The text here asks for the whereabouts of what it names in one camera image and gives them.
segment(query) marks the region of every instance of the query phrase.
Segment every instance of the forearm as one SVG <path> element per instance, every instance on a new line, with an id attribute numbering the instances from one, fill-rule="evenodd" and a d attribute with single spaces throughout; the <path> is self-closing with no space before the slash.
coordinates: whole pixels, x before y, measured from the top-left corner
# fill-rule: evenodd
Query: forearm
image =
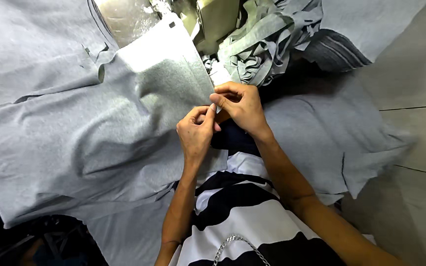
<path id="1" fill-rule="evenodd" d="M 253 138 L 282 202 L 347 265 L 402 265 L 318 200 L 313 188 L 290 162 L 269 128 Z"/>
<path id="2" fill-rule="evenodd" d="M 162 225 L 162 238 L 156 266 L 168 265 L 177 247 L 182 243 L 190 225 L 193 210 L 196 174 L 199 166 L 185 163 L 182 177 L 170 202 Z"/>
<path id="3" fill-rule="evenodd" d="M 253 138 L 282 202 L 292 208 L 297 199 L 315 195 L 311 185 L 280 148 L 269 127 Z"/>

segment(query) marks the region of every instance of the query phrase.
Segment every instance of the striped shirt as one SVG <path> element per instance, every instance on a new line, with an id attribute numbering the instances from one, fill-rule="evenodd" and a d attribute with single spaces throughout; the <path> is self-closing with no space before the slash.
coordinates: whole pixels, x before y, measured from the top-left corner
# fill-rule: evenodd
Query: striped shirt
<path id="1" fill-rule="evenodd" d="M 262 159 L 237 152 L 228 169 L 199 178 L 191 232 L 170 266 L 213 265 L 218 248 L 232 234 L 252 243 L 274 265 L 344 265 L 308 226 L 287 210 Z M 218 265 L 264 265 L 244 241 L 227 244 Z"/>

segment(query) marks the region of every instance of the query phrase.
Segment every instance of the gray fabric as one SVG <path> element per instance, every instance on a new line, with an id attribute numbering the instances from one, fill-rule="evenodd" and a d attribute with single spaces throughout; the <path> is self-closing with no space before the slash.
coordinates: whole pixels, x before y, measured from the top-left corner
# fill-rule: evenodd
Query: gray fabric
<path id="1" fill-rule="evenodd" d="M 323 16 L 321 2 L 249 0 L 244 8 L 245 25 L 220 44 L 218 58 L 234 81 L 267 85 L 285 73 L 293 46 L 307 42 L 318 30 L 313 26 Z"/>
<path id="2" fill-rule="evenodd" d="M 101 84 L 0 106 L 5 227 L 153 202 L 180 178 L 175 124 L 193 106 L 209 104 L 213 92 L 180 19 L 166 17 L 104 69 Z M 226 169 L 227 151 L 211 150 L 208 158 L 202 171 Z"/>
<path id="3" fill-rule="evenodd" d="M 218 58 L 233 81 L 267 85 L 285 73 L 291 53 L 327 71 L 369 65 L 426 0 L 249 0 L 248 19 L 221 44 Z"/>
<path id="4" fill-rule="evenodd" d="M 154 265 L 174 192 L 156 202 L 84 221 L 111 266 Z"/>
<path id="5" fill-rule="evenodd" d="M 303 56 L 327 71 L 369 65 L 425 4 L 426 0 L 324 1 L 320 34 Z"/>
<path id="6" fill-rule="evenodd" d="M 425 4 L 426 0 L 327 0 L 320 29 L 346 36 L 374 62 Z"/>
<path id="7" fill-rule="evenodd" d="M 356 198 L 368 179 L 414 142 L 383 123 L 352 74 L 303 86 L 333 93 L 285 97 L 265 104 L 264 112 L 282 149 L 317 193 L 349 191 Z"/>
<path id="8" fill-rule="evenodd" d="M 118 49 L 91 0 L 0 0 L 0 105 L 101 81 Z"/>

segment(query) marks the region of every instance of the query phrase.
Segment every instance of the silver chain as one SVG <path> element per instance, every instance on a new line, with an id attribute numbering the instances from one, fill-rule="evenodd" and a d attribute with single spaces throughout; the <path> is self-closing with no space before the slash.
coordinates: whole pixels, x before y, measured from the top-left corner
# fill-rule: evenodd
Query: silver chain
<path id="1" fill-rule="evenodd" d="M 245 238 L 243 238 L 243 237 L 241 237 L 241 236 L 238 236 L 238 235 L 232 235 L 232 236 L 230 236 L 230 237 L 228 237 L 227 239 L 226 239 L 226 241 L 224 241 L 223 242 L 223 244 L 221 244 L 221 246 L 220 246 L 220 248 L 218 249 L 218 252 L 216 252 L 216 256 L 214 257 L 214 262 L 213 262 L 213 266 L 216 266 L 217 264 L 218 264 L 218 260 L 220 260 L 220 256 L 221 256 L 221 253 L 223 252 L 223 249 L 224 249 L 224 247 L 228 244 L 228 243 L 230 243 L 231 241 L 233 241 L 233 240 L 240 240 L 240 241 L 244 241 L 244 242 L 246 242 L 248 245 L 250 245 L 251 246 L 251 248 L 254 250 L 254 252 L 256 252 L 257 253 L 257 255 L 259 256 L 259 258 L 261 258 L 262 259 L 262 261 L 264 262 L 264 264 L 266 265 L 266 266 L 271 266 L 267 261 L 266 261 L 266 259 L 264 258 L 264 256 L 257 250 L 257 248 L 253 245 L 253 244 L 251 244 L 251 242 L 249 242 L 247 239 L 245 239 Z"/>

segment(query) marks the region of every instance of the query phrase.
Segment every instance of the person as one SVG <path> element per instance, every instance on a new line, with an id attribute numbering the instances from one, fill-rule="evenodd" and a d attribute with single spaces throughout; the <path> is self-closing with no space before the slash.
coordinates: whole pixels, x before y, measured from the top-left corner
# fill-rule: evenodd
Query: person
<path id="1" fill-rule="evenodd" d="M 318 200 L 275 140 L 255 86 L 228 82 L 210 100 L 177 124 L 185 164 L 156 266 L 403 265 Z M 230 154 L 227 170 L 197 184 L 213 133 L 221 130 L 216 106 L 252 137 L 260 157 Z"/>

